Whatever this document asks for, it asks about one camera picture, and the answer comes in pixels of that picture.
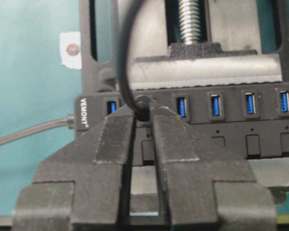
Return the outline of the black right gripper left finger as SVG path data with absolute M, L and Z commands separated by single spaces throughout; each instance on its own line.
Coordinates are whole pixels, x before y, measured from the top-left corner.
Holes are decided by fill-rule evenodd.
M 41 161 L 14 231 L 119 231 L 129 213 L 134 112 L 127 106 Z

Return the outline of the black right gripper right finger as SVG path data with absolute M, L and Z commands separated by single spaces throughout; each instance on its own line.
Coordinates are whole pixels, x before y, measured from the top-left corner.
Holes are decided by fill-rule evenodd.
M 173 231 L 275 231 L 269 189 L 249 162 L 157 101 L 149 103 L 158 189 Z

